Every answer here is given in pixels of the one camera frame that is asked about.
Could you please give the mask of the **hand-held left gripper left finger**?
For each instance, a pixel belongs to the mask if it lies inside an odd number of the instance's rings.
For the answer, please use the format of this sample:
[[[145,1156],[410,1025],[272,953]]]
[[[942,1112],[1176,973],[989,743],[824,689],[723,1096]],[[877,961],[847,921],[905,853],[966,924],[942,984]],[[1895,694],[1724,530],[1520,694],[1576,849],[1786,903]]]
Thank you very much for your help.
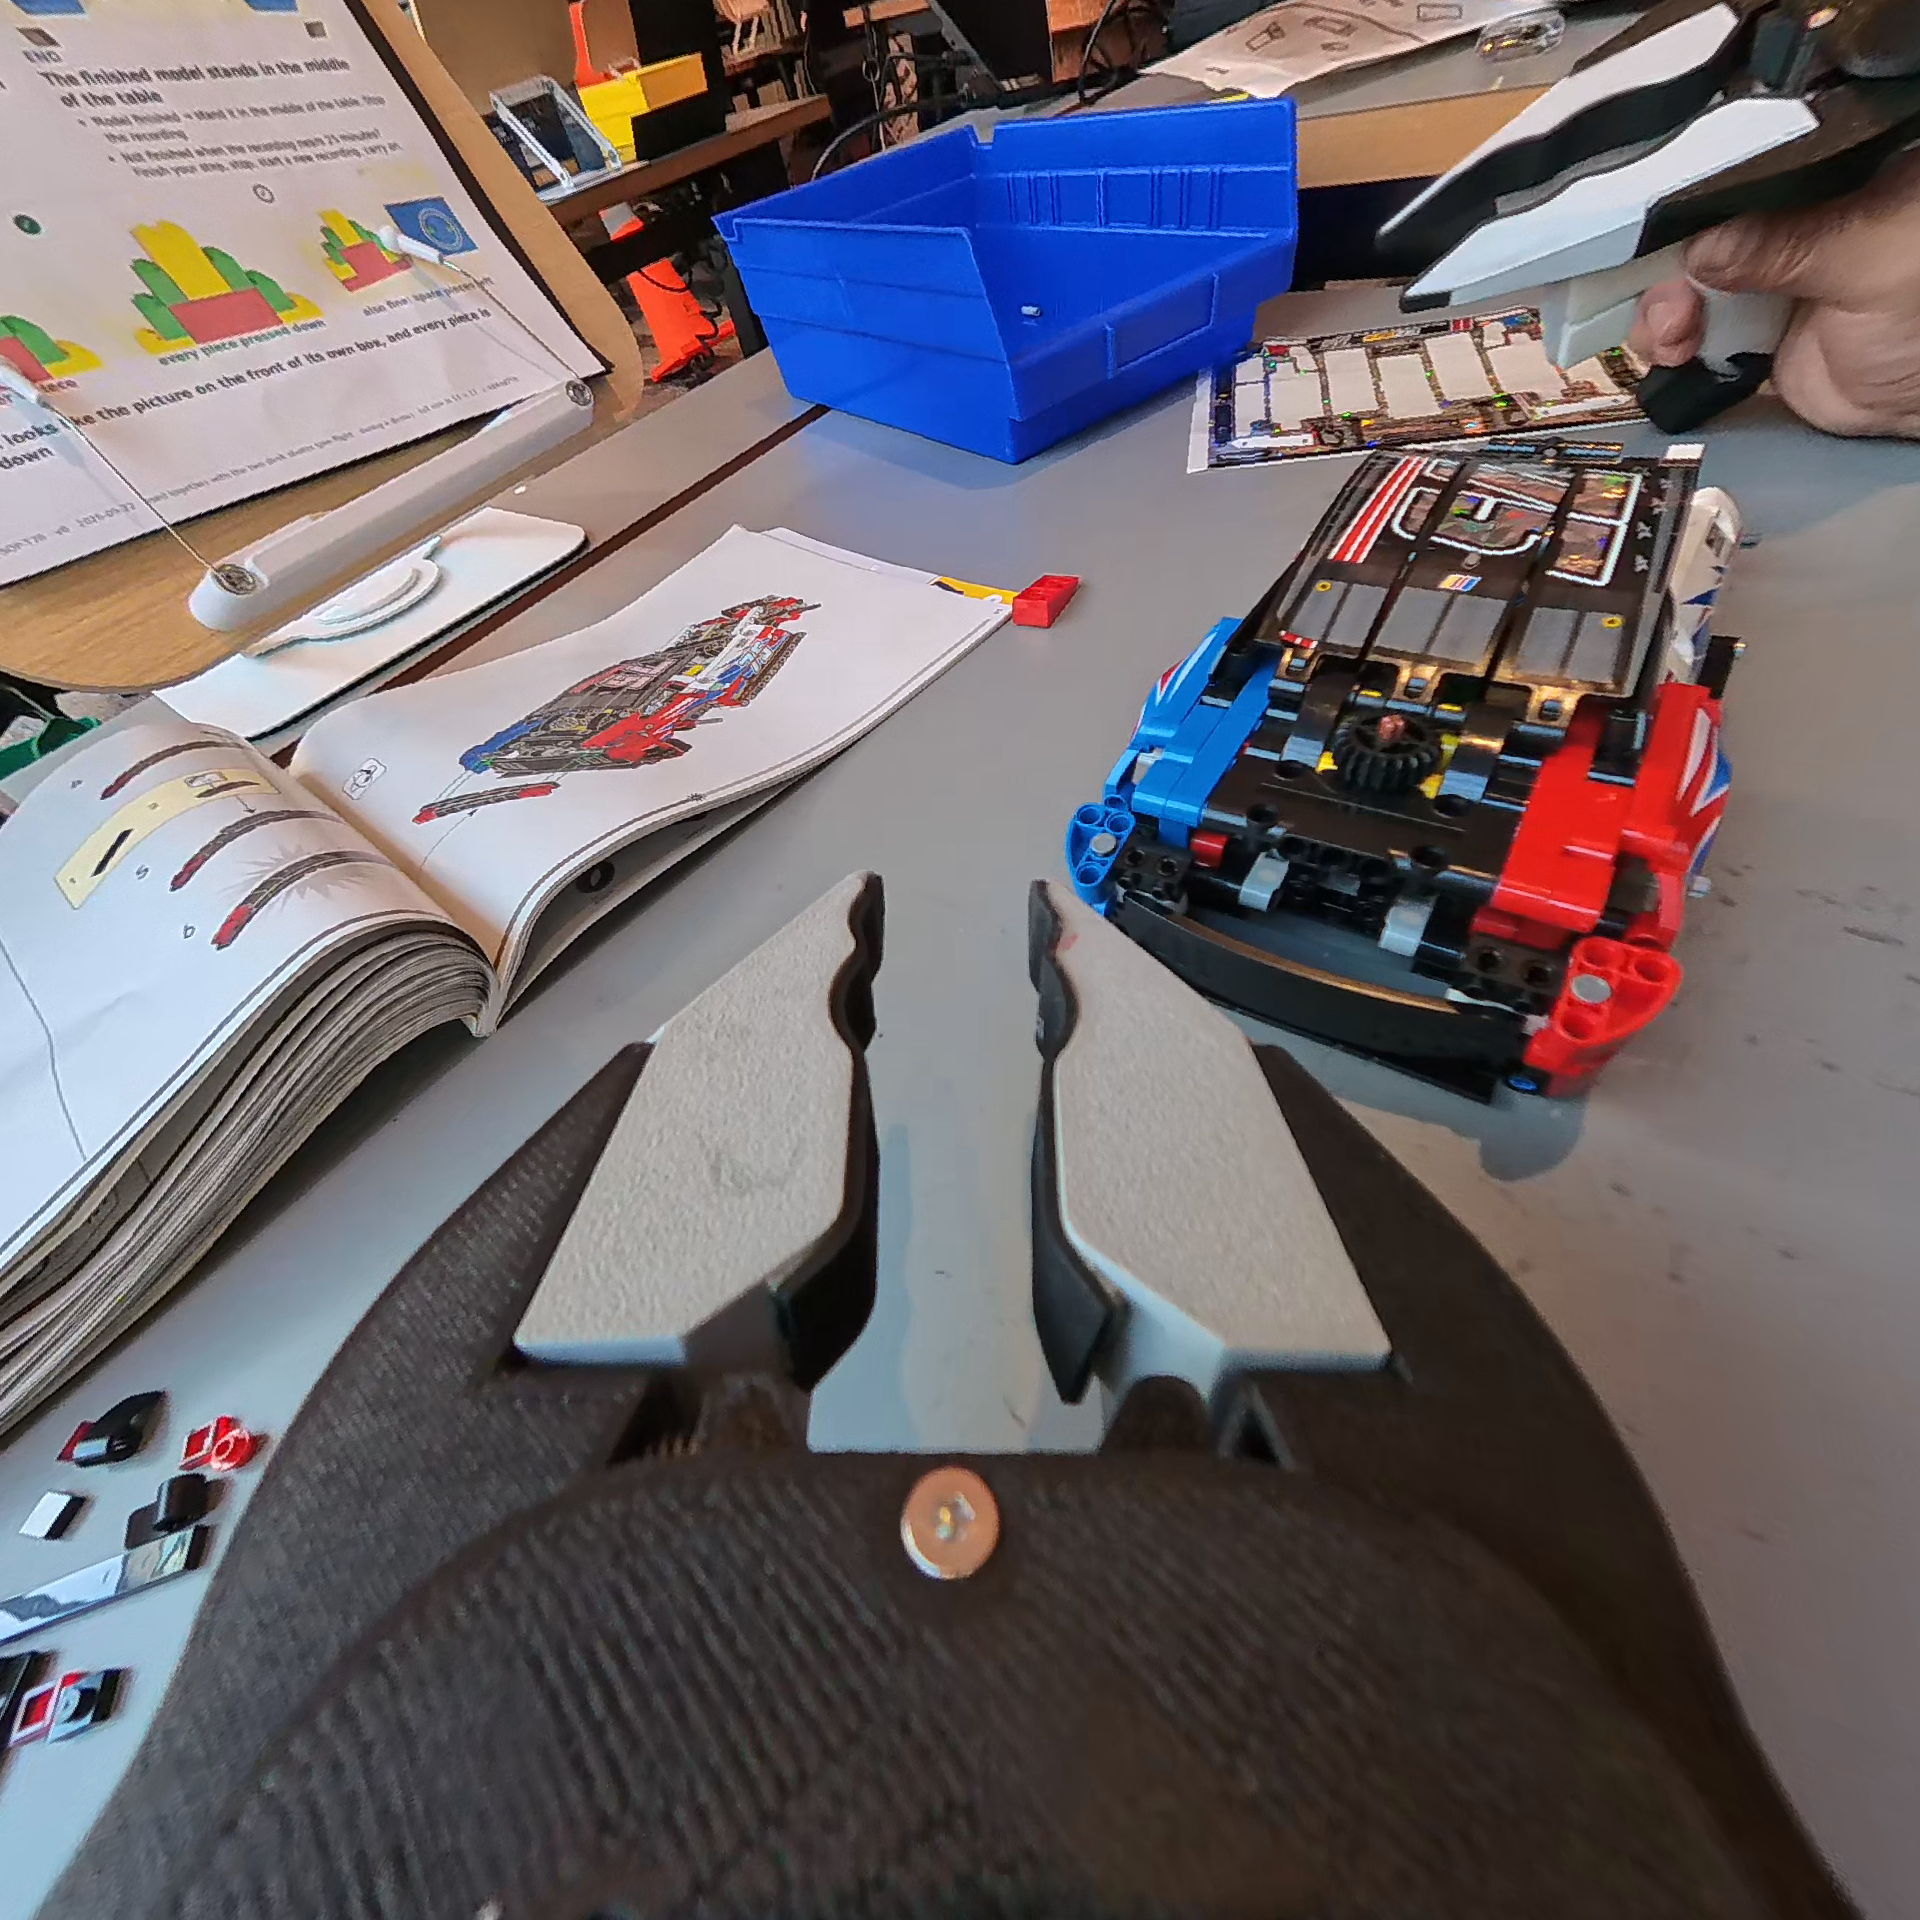
[[[875,1307],[877,961],[881,879],[855,873],[658,1025],[519,1354],[804,1391],[835,1368]]]

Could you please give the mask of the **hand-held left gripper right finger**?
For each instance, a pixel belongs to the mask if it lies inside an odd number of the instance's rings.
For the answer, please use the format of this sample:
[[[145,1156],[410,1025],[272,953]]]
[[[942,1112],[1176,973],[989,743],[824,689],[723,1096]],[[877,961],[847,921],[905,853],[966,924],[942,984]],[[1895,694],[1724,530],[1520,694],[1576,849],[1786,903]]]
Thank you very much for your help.
[[[1032,1312],[1061,1400],[1391,1354],[1260,1068],[1205,995],[1072,889],[1028,889],[1039,993]]]

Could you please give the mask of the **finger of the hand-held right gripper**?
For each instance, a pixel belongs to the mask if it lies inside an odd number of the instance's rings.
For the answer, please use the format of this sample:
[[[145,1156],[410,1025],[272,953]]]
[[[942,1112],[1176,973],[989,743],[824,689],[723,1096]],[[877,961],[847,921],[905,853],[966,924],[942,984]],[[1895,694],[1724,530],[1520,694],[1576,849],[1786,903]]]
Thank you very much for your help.
[[[1742,97],[1718,106],[1665,139],[1630,157],[1603,157],[1538,188],[1493,188],[1493,159],[1518,146],[1478,149],[1444,187],[1464,187],[1468,229],[1405,295],[1405,315],[1453,311],[1552,282],[1623,268],[1641,254],[1652,207],[1816,130],[1806,102]]]
[[[1648,153],[1718,96],[1741,35],[1735,3],[1658,3],[1397,210],[1378,243],[1453,244],[1502,213]]]

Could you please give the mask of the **toy brick car model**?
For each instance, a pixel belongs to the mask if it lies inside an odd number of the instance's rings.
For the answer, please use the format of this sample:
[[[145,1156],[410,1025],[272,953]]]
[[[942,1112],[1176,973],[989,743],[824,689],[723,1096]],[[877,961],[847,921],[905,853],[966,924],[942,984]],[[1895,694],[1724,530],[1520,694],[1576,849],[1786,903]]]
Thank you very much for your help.
[[[1145,692],[1068,882],[1201,995],[1444,1091],[1579,1096],[1679,995],[1741,550],[1701,443],[1368,454]]]

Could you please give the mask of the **instruction booklet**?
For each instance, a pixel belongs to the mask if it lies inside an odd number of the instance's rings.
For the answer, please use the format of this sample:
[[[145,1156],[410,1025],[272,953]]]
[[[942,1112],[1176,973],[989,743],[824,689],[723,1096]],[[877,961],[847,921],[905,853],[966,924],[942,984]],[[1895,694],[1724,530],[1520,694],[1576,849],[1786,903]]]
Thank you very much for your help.
[[[609,617],[308,728],[148,702],[2,818],[2,1427],[211,1250],[394,1053],[482,1038],[597,918],[1002,607],[727,530]]]

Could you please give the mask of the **person's right hand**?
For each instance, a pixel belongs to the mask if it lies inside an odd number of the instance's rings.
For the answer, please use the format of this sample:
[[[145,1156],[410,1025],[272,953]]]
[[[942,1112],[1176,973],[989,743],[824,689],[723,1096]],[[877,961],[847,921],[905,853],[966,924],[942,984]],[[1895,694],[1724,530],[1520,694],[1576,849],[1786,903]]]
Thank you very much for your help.
[[[1808,429],[1915,441],[1915,149],[1885,159],[1851,197],[1696,234],[1684,273],[1638,296],[1630,354],[1687,364],[1705,290],[1790,300],[1772,390]]]

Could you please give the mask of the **neighbouring wooden-edged table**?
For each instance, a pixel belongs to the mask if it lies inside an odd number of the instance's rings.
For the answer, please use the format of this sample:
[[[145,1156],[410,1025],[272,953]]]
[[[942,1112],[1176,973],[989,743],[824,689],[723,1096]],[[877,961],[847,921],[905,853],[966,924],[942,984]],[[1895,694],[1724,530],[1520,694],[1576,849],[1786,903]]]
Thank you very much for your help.
[[[1465,157],[1486,135],[1557,83],[1582,51],[1625,25],[1630,12],[1573,5],[1554,50],[1529,58],[1478,58],[1474,38],[1421,57],[1336,71],[1295,90],[1302,234],[1295,290],[1382,279],[1370,234],[1412,193]],[[550,213],[580,229],[580,249],[606,244],[601,210],[658,201],[686,180],[718,180],[712,207],[801,180],[788,145],[829,124],[827,97],[733,115],[727,130],[614,175],[578,182]]]

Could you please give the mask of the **holographic sticker sheet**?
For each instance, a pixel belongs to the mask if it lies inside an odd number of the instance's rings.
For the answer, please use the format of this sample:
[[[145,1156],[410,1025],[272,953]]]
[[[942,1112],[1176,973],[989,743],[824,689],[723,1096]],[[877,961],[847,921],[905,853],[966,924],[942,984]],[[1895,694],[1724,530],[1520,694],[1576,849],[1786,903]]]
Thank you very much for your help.
[[[1638,376],[1625,349],[1552,364],[1536,307],[1267,337],[1195,380],[1188,473],[1638,421]]]

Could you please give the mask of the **white paper sheet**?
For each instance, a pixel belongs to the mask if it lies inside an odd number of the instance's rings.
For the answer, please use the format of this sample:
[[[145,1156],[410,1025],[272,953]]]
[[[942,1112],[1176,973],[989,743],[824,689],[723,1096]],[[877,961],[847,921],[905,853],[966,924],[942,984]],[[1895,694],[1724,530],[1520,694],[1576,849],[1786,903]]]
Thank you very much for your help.
[[[1269,3],[1170,51],[1157,71],[1220,96],[1283,97],[1343,71],[1422,57],[1458,38],[1531,34],[1557,3]]]

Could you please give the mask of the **blue plastic bin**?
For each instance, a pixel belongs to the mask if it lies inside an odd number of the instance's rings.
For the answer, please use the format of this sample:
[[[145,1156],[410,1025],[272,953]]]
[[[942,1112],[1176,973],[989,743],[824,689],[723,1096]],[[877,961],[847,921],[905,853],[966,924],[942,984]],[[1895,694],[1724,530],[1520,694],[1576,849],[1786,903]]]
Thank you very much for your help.
[[[716,229],[789,396],[1023,465],[1252,340],[1295,153],[1285,97],[953,124]]]

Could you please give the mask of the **white board stand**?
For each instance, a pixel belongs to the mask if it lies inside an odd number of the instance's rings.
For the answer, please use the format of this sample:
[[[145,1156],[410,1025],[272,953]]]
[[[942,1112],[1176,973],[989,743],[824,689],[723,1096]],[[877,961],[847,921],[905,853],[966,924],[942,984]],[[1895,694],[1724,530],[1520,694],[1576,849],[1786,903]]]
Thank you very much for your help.
[[[580,525],[498,505],[452,519],[452,509],[592,418],[583,381],[555,384],[397,481],[211,566],[189,595],[200,627],[232,636],[267,614],[277,624],[211,668],[163,686],[161,699],[258,743],[289,739],[427,639],[550,575],[583,550]]]

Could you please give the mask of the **loose small brick pieces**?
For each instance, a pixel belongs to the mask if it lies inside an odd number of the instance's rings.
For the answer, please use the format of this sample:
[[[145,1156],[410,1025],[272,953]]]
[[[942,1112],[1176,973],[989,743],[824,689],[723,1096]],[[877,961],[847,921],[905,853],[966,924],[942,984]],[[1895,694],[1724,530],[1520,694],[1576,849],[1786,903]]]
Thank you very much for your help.
[[[62,1480],[17,1524],[23,1540],[62,1543],[104,1491],[78,1487],[125,1466],[150,1466],[165,1435],[171,1399],[136,1391],[83,1419],[62,1442]],[[176,1461],[153,1491],[125,1512],[114,1551],[60,1573],[2,1585],[2,1760],[100,1728],[132,1681],[132,1669],[68,1660],[62,1634],[100,1610],[153,1592],[200,1572],[211,1551],[214,1518],[240,1474],[264,1464],[273,1436],[235,1415],[185,1427]]]

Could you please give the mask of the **orange cone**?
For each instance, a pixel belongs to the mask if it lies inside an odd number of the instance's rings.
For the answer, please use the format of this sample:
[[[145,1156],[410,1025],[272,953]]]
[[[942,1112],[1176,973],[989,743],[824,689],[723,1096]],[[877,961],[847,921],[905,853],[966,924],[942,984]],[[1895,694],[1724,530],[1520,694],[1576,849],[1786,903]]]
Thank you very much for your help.
[[[724,307],[703,305],[689,287],[678,254],[667,253],[614,273],[617,290],[630,296],[642,334],[653,346],[645,384],[703,381],[718,369],[723,346],[733,346],[737,334]]]

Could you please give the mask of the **clear acrylic stand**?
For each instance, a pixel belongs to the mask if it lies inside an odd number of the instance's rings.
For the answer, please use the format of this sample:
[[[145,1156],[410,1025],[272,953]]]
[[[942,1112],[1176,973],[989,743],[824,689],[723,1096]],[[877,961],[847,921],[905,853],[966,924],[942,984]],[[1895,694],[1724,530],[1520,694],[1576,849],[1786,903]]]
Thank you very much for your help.
[[[493,88],[485,124],[541,201],[622,168],[576,90],[550,75]]]

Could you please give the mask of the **instruction board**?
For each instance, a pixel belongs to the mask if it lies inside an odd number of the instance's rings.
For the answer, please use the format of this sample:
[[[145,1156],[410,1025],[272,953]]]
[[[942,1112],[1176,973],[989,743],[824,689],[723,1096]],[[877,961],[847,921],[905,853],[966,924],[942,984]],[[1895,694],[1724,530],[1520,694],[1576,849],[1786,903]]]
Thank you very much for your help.
[[[637,393],[394,3],[2,3],[9,678],[189,676]]]

